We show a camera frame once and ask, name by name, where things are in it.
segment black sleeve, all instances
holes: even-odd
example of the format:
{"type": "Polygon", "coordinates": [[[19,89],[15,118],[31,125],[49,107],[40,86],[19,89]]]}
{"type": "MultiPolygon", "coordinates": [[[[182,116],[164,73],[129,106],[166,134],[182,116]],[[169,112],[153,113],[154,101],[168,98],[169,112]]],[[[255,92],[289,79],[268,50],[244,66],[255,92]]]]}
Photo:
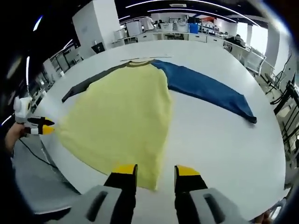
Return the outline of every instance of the black sleeve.
{"type": "Polygon", "coordinates": [[[1,210],[0,219],[6,223],[37,223],[15,181],[14,169],[4,140],[0,140],[1,210]]]}

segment table surface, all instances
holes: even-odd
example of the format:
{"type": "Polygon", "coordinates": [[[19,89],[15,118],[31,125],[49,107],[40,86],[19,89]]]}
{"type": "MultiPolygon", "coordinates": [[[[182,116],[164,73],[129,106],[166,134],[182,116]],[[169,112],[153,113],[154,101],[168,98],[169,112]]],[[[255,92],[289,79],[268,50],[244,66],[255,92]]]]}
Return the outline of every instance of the table surface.
{"type": "MultiPolygon", "coordinates": [[[[186,66],[233,88],[246,97],[257,123],[250,124],[225,109],[171,91],[173,115],[158,191],[137,189],[132,223],[178,223],[174,209],[176,164],[199,171],[207,186],[236,203],[247,220],[280,200],[285,152],[278,122],[255,79],[219,46],[167,40],[132,43],[102,52],[69,69],[47,92],[35,115],[59,122],[78,97],[62,104],[61,98],[72,86],[126,60],[145,57],[186,66]]],[[[78,160],[55,134],[41,139],[62,174],[80,193],[105,182],[106,175],[78,160]]]]}

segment ceiling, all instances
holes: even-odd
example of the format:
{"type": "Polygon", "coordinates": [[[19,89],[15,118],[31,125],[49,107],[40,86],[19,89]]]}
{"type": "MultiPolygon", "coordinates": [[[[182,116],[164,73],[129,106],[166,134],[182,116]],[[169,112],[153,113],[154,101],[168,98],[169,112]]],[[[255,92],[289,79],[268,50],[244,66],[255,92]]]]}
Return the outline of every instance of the ceiling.
{"type": "MultiPolygon", "coordinates": [[[[170,8],[169,4],[184,3],[189,9],[202,10],[219,15],[231,15],[230,11],[216,6],[184,0],[166,0],[151,2],[135,7],[125,8],[145,0],[115,0],[119,18],[130,15],[131,18],[147,15],[148,10],[170,8]]],[[[2,30],[2,61],[0,75],[0,97],[3,93],[9,95],[15,89],[25,87],[26,57],[30,55],[29,80],[40,72],[42,63],[73,39],[78,42],[72,25],[73,15],[90,0],[41,0],[41,1],[9,1],[1,13],[2,30]],[[38,29],[33,32],[36,21],[43,15],[38,29]],[[15,66],[12,75],[7,79],[7,73],[15,66]]],[[[258,10],[245,0],[210,0],[226,6],[241,14],[262,16],[258,10]]]]}

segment white cabinet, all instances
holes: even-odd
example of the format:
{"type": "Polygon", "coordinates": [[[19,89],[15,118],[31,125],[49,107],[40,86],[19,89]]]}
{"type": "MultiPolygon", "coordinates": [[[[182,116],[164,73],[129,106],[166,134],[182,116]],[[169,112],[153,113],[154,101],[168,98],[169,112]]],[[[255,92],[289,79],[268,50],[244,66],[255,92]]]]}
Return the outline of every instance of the white cabinet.
{"type": "Polygon", "coordinates": [[[207,37],[207,43],[211,43],[220,47],[223,47],[223,42],[224,40],[218,37],[214,37],[214,36],[208,36],[207,37]]]}
{"type": "Polygon", "coordinates": [[[189,34],[189,41],[200,41],[206,43],[207,35],[203,34],[189,34]]]}
{"type": "Polygon", "coordinates": [[[158,36],[155,34],[141,34],[139,36],[137,36],[137,40],[138,42],[142,42],[142,41],[157,41],[158,40],[158,36]]]}

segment person's hand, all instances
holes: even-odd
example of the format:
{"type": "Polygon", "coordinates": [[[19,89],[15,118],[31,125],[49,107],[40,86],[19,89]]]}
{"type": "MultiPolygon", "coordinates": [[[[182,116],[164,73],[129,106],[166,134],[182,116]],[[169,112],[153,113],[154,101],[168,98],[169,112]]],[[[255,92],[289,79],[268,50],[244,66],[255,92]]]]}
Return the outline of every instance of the person's hand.
{"type": "Polygon", "coordinates": [[[24,134],[24,125],[14,123],[5,136],[5,148],[9,153],[13,152],[16,141],[24,134]]]}

